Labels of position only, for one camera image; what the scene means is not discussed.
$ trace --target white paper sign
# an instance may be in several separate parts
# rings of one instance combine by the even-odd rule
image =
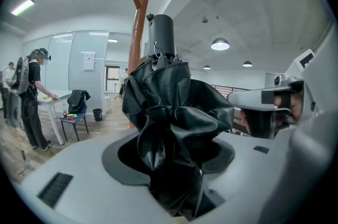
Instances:
[[[94,71],[95,52],[85,52],[83,56],[83,70]]]

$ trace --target trash can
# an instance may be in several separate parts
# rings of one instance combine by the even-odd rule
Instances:
[[[95,121],[99,122],[99,121],[102,120],[102,109],[95,108],[95,109],[93,109],[93,113],[94,113]]]

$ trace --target wooden coat rack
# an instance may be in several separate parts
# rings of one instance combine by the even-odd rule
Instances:
[[[130,41],[128,75],[133,72],[140,63],[140,50],[143,35],[144,21],[149,0],[133,0],[136,6],[136,14]]]

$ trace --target backpack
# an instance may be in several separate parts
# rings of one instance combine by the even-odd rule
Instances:
[[[28,73],[28,58],[20,57],[17,61],[11,85],[11,91],[16,95],[20,95],[28,90],[28,87],[30,86],[28,82]]]

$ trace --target blue chair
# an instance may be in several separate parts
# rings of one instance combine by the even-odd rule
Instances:
[[[74,120],[67,120],[67,118],[60,118],[61,120],[61,125],[62,125],[62,130],[63,130],[63,134],[64,134],[64,138],[65,138],[65,141],[67,142],[67,137],[65,135],[65,131],[64,131],[64,127],[63,127],[63,123],[69,123],[69,124],[72,124],[73,125],[73,128],[74,128],[74,131],[75,131],[75,134],[76,134],[76,138],[79,140],[79,136],[78,136],[78,131],[76,129],[76,123],[81,120],[83,118],[84,120],[84,124],[86,126],[86,130],[87,130],[87,133],[89,134],[88,132],[88,127],[87,127],[87,122],[86,122],[86,113],[87,113],[87,105],[86,105],[86,97],[84,96],[83,97],[83,105],[82,105],[82,108],[80,110],[79,113],[77,113],[77,118],[75,118]]]

